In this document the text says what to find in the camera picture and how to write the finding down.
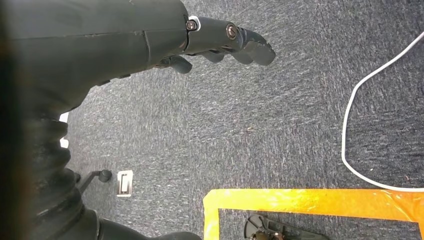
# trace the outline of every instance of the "screw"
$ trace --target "screw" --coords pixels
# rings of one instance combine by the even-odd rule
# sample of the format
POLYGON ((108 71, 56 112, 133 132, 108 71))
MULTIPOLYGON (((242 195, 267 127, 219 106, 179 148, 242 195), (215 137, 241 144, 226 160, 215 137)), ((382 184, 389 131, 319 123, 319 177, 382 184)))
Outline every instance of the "screw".
POLYGON ((237 27, 234 26, 233 24, 228 24, 228 26, 226 27, 226 35, 231 40, 236 39, 236 36, 237 36, 237 27))
POLYGON ((193 20, 188 20, 185 23, 185 27, 187 28, 187 30, 190 30, 190 31, 196 30, 198 28, 196 22, 193 20))

